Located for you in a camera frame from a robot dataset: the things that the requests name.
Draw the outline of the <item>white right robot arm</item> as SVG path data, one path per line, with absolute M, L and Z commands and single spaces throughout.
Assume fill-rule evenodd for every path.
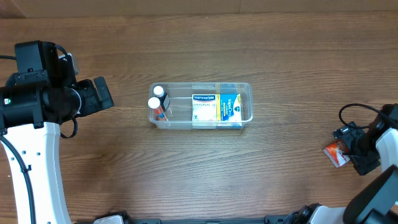
M 333 132 L 336 141 L 324 152 L 337 167 L 350 161 L 359 175 L 377 167 L 381 175 L 346 207 L 313 203 L 288 215 L 284 223 L 397 223 L 392 211 L 397 204 L 397 105 L 386 104 L 376 114 L 367 126 L 344 123 Z

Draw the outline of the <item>orange blue tube white cap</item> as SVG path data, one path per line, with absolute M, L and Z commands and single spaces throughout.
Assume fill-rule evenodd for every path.
M 160 100 L 157 97 L 149 98 L 148 106 L 154 112 L 154 116 L 157 121 L 167 121 L 167 117 L 161 107 Z

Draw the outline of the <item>dark bottle with white cap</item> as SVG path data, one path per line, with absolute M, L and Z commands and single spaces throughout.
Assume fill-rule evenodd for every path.
M 159 85 L 154 87 L 153 93 L 160 100 L 160 105 L 162 109 L 166 111 L 170 105 L 170 99 L 168 93 L 165 91 L 165 89 L 162 86 Z

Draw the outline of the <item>red white sachet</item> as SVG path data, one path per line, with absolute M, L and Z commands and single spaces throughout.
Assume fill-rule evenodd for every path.
M 350 161 L 349 156 L 346 155 L 348 148 L 342 140 L 327 145 L 323 152 L 335 167 L 341 167 Z

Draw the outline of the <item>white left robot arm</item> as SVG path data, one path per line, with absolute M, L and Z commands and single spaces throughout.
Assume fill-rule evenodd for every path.
M 40 40 L 16 44 L 17 72 L 1 88 L 1 144 L 11 168 L 19 223 L 70 223 L 60 127 L 111 108 L 103 77 L 78 81 L 73 55 Z

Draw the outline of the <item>blue yellow lozenge box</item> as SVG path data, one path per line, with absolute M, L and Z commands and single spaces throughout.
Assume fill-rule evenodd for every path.
M 242 100 L 240 94 L 220 95 L 220 119 L 221 121 L 242 121 Z

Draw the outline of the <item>white plaster box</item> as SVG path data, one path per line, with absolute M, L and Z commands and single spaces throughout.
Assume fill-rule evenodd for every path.
M 220 95 L 192 95 L 192 121 L 221 121 Z

